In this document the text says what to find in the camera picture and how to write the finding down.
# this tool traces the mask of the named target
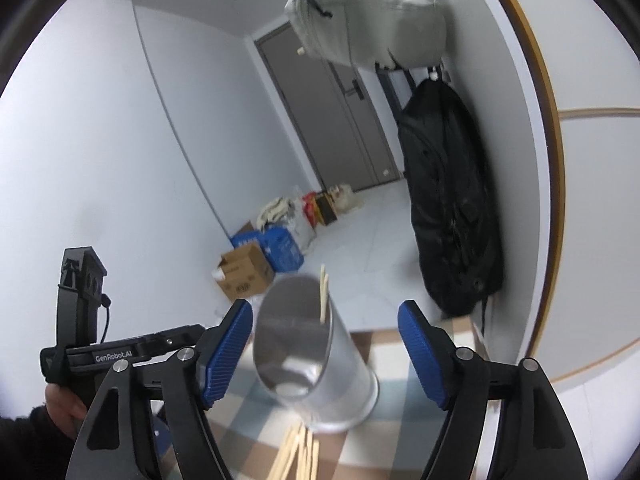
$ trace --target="blue gripper pad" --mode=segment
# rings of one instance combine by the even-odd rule
[[[424,393],[448,410],[457,383],[453,341],[443,329],[431,326],[412,300],[398,308],[398,330]]]
[[[251,305],[236,300],[220,325],[209,328],[198,341],[196,378],[205,409],[225,396],[253,325]]]

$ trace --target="checkered rug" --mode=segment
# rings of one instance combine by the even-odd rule
[[[441,324],[456,346],[478,348],[468,318]],[[319,480],[416,480],[436,443],[445,413],[424,394],[397,330],[351,335],[380,382],[369,418],[344,433],[318,435]],[[220,453],[238,480],[266,480],[289,426],[299,420],[260,384],[248,345],[226,396],[207,412]],[[179,480],[175,455],[162,459],[164,478]],[[294,478],[294,470],[289,480]]]

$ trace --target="stainless steel cup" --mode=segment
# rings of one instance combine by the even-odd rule
[[[320,322],[320,282],[288,276],[267,293],[255,326],[260,381],[315,433],[357,426],[375,406],[378,379],[364,363],[331,297]]]

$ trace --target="wooden chopstick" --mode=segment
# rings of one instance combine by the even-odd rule
[[[314,444],[311,451],[311,474],[309,480],[318,480],[318,458],[320,455],[320,441],[314,439]]]
[[[267,480],[287,480],[298,457],[296,480],[317,480],[320,442],[302,423],[291,426],[271,465]]]
[[[298,433],[298,468],[296,469],[296,480],[304,480],[305,467],[305,444],[306,444],[306,427],[302,426]]]
[[[313,433],[307,431],[306,433],[306,459],[305,459],[305,480],[311,478],[311,468],[313,464],[313,448],[314,448],[314,436]]]
[[[326,306],[329,300],[329,275],[324,273],[320,282],[320,323],[326,320]]]
[[[292,444],[295,442],[296,437],[298,436],[298,430],[291,426],[282,441],[282,445],[280,446],[280,450],[278,451],[275,460],[273,461],[273,465],[271,465],[271,470],[267,475],[267,480],[279,480],[279,473],[284,466],[283,462],[289,459],[289,455],[291,453]]]

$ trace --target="black jacket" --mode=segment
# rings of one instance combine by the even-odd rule
[[[73,441],[44,406],[29,418],[0,418],[0,469],[6,480],[64,480]]]

